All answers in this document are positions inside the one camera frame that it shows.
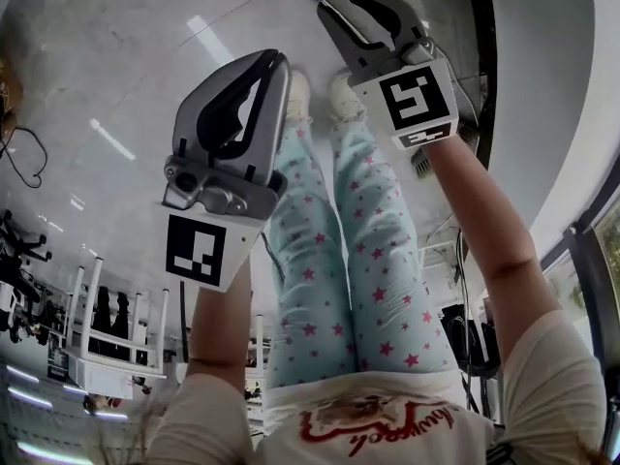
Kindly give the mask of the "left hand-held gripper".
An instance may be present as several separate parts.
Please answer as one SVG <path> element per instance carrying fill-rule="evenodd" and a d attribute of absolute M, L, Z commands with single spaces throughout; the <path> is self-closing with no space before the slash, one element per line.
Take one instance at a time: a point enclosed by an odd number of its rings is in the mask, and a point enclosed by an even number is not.
<path fill-rule="evenodd" d="M 284 53 L 264 49 L 182 101 L 162 199 L 168 275 L 224 293 L 249 258 L 287 187 L 274 165 L 290 79 Z"/>

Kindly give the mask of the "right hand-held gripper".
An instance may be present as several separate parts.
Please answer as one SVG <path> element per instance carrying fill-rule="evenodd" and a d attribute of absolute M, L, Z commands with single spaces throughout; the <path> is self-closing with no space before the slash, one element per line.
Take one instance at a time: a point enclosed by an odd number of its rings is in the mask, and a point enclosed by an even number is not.
<path fill-rule="evenodd" d="M 383 43 L 366 43 L 327 3 L 317 15 L 348 66 L 353 91 L 371 124 L 400 150 L 422 147 L 456 135 L 458 108 L 447 60 L 433 56 L 434 43 L 415 10 L 403 0 L 349 0 L 390 35 L 395 60 Z"/>

